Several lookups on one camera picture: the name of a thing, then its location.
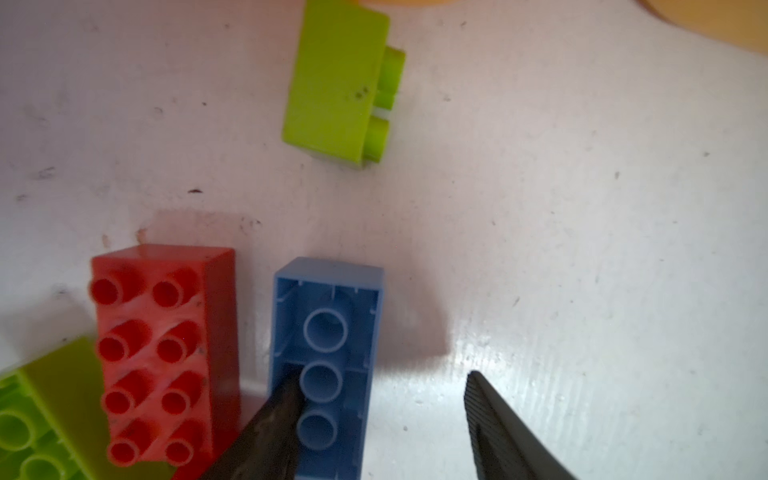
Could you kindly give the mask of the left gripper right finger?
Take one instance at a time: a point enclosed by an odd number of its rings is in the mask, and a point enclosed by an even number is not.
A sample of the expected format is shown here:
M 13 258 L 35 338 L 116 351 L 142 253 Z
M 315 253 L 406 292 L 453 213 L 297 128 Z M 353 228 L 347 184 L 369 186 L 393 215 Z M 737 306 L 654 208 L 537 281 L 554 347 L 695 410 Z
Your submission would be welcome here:
M 480 479 L 574 480 L 485 376 L 467 376 L 464 408 Z

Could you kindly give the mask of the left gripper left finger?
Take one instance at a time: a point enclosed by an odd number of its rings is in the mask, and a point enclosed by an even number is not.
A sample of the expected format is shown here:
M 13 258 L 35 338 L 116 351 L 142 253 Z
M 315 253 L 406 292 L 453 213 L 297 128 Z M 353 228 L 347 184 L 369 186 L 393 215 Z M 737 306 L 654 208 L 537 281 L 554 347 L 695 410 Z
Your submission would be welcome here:
M 209 480 L 293 479 L 299 457 L 297 422 L 305 396 L 300 373 L 286 376 L 233 444 L 201 475 Z

